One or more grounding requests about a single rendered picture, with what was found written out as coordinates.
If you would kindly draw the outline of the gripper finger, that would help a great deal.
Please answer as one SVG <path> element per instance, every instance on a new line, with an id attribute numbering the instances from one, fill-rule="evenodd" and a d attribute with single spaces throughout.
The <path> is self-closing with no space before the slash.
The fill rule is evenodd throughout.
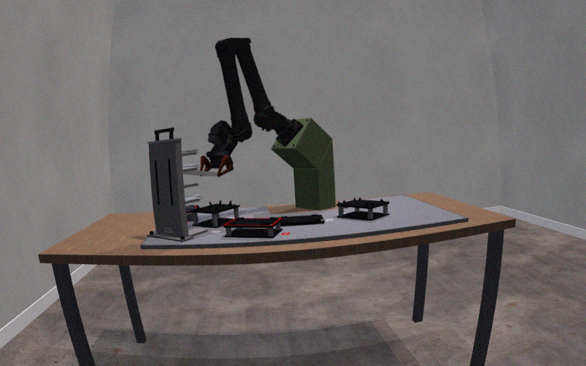
<path id="1" fill-rule="evenodd" d="M 226 170 L 224 170 L 224 171 L 221 172 L 221 170 L 224 167 L 224 165 L 226 166 Z M 221 165 L 220 165 L 219 170 L 218 170 L 218 173 L 217 173 L 218 174 L 218 177 L 220 177 L 220 176 L 222 176 L 222 175 L 224 175 L 224 174 L 232 171 L 233 169 L 234 169 L 234 167 L 232 166 L 232 163 L 231 163 L 229 157 L 228 156 L 223 156 L 222 161 L 221 161 Z"/>
<path id="2" fill-rule="evenodd" d="M 201 162 L 200 162 L 200 171 L 202 171 L 202 170 L 203 170 L 203 166 L 204 166 L 204 164 L 205 164 L 205 169 L 204 169 L 204 171 L 209 171 L 209 170 L 211 170 L 211 166 L 210 166 L 210 164 L 209 164 L 208 160 L 206 159 L 206 157 L 205 157 L 205 156 L 201 156 Z"/>

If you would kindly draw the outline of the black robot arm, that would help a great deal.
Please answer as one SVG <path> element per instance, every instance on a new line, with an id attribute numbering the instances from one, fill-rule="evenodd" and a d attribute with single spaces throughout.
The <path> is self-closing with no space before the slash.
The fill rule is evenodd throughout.
<path id="1" fill-rule="evenodd" d="M 252 98 L 255 111 L 254 123 L 262 130 L 266 129 L 267 132 L 274 129 L 280 136 L 276 140 L 283 146 L 287 146 L 304 126 L 296 119 L 287 119 L 274 111 L 258 73 L 250 43 L 250 38 L 227 38 L 218 41 L 215 45 L 224 77 L 232 127 L 222 120 L 211 127 L 208 134 L 208 142 L 214 144 L 211 151 L 229 151 L 230 153 L 238 142 L 244 142 L 252 136 L 251 123 L 242 97 L 235 54 Z"/>

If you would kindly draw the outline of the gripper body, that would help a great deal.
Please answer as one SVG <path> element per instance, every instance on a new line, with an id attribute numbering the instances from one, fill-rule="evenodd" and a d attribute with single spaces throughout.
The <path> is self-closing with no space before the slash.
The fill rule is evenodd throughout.
<path id="1" fill-rule="evenodd" d="M 227 154 L 227 155 L 225 155 L 225 154 Z M 208 151 L 206 153 L 207 157 L 210 158 L 211 162 L 209 162 L 208 159 L 207 160 L 208 160 L 212 169 L 219 169 L 223 156 L 228 156 L 232 165 L 233 165 L 233 161 L 230 156 L 231 154 L 232 154 L 232 151 L 230 153 L 228 151 Z"/>

